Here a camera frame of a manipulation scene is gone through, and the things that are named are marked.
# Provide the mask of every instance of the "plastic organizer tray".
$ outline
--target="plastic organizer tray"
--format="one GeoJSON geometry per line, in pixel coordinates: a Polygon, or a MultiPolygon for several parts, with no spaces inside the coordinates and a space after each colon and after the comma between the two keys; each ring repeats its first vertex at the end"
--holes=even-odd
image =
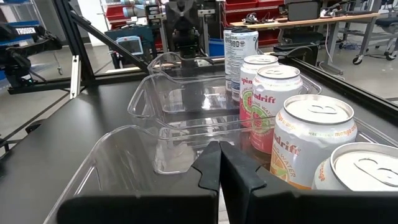
{"type": "MultiPolygon", "coordinates": [[[[173,126],[185,126],[185,129],[154,127],[160,129],[158,134],[138,126],[123,126],[105,134],[87,155],[45,224],[56,223],[59,206],[72,197],[101,192],[117,195],[120,190],[169,189],[212,141],[227,141],[253,157],[255,149],[249,143],[253,129],[245,128],[236,118],[235,115],[211,118],[206,126],[200,127],[186,127],[187,122],[197,122],[181,121],[173,126]]],[[[398,146],[366,123],[356,122],[357,141],[398,146]]]]}
{"type": "MultiPolygon", "coordinates": [[[[163,54],[148,66],[153,75],[141,81],[127,108],[133,124],[151,127],[149,120],[152,120],[167,127],[175,121],[198,116],[211,118],[239,113],[239,104],[226,91],[224,65],[215,64],[212,58],[195,61],[163,54]],[[177,63],[169,62],[173,57],[177,63]],[[198,67],[198,61],[204,65],[198,67]]],[[[309,78],[302,75],[302,79],[301,94],[322,92],[309,78]]]]}

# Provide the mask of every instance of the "can lid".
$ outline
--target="can lid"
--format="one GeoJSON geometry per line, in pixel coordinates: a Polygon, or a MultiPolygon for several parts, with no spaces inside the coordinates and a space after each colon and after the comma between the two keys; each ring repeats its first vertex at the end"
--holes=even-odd
{"type": "Polygon", "coordinates": [[[398,148],[357,142],[335,149],[331,167],[353,191],[398,191],[398,148]]]}
{"type": "Polygon", "coordinates": [[[278,61],[278,58],[272,55],[250,55],[244,58],[244,62],[252,65],[268,65],[278,61]]]}
{"type": "Polygon", "coordinates": [[[247,28],[247,26],[228,26],[225,27],[224,30],[243,29],[243,28],[247,28]]]}
{"type": "Polygon", "coordinates": [[[255,28],[242,28],[242,29],[233,29],[233,33],[245,33],[245,32],[257,32],[255,28]]]}
{"type": "Polygon", "coordinates": [[[288,65],[273,65],[260,68],[257,74],[271,79],[288,79],[299,76],[300,70],[288,65]]]}
{"type": "Polygon", "coordinates": [[[284,108],[293,117],[314,124],[340,124],[354,116],[347,103],[322,95],[292,96],[285,100],[284,108]]]}

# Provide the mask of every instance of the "white wall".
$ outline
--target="white wall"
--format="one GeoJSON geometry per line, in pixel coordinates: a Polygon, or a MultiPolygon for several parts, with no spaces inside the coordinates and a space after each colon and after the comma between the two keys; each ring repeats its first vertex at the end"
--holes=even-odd
{"type": "MultiPolygon", "coordinates": [[[[88,19],[91,22],[91,25],[96,27],[101,32],[108,30],[104,15],[102,15],[102,6],[100,0],[78,0],[78,2],[82,16],[88,19]]],[[[91,34],[88,34],[88,37],[90,38],[93,47],[105,45],[91,34]]]]}

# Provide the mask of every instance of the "monitor screen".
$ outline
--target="monitor screen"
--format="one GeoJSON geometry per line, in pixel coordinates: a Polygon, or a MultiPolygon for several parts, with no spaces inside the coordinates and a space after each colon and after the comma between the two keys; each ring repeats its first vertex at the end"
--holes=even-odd
{"type": "Polygon", "coordinates": [[[118,44],[128,50],[130,53],[142,53],[141,42],[139,40],[120,41],[118,44]]]}

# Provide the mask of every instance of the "aluminum can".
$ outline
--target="aluminum can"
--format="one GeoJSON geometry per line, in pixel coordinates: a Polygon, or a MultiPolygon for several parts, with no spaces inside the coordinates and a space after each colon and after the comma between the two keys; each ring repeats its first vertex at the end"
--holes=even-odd
{"type": "Polygon", "coordinates": [[[297,95],[275,118],[271,173],[299,189],[311,189],[319,163],[337,147],[355,142],[354,110],[329,96],[297,95]]]}
{"type": "Polygon", "coordinates": [[[236,29],[231,33],[231,89],[232,99],[240,101],[241,66],[244,58],[257,55],[259,33],[257,29],[236,29]]]}
{"type": "Polygon", "coordinates": [[[224,64],[225,64],[225,87],[231,91],[231,33],[233,29],[243,29],[247,26],[229,26],[224,28],[224,64]]]}
{"type": "MultiPolygon", "coordinates": [[[[253,79],[257,75],[257,70],[262,67],[278,65],[278,58],[271,55],[252,55],[244,58],[241,67],[241,94],[239,106],[239,118],[241,121],[251,119],[251,102],[253,96],[253,79]]],[[[251,123],[242,123],[245,127],[250,127],[251,123]]]]}
{"type": "Polygon", "coordinates": [[[369,142],[344,144],[321,162],[314,190],[398,191],[398,148],[369,142]]]}
{"type": "Polygon", "coordinates": [[[274,117],[284,101],[298,95],[303,88],[300,70],[287,65],[260,68],[253,80],[252,117],[269,118],[254,122],[257,127],[251,135],[251,144],[257,150],[272,153],[274,117]]]}

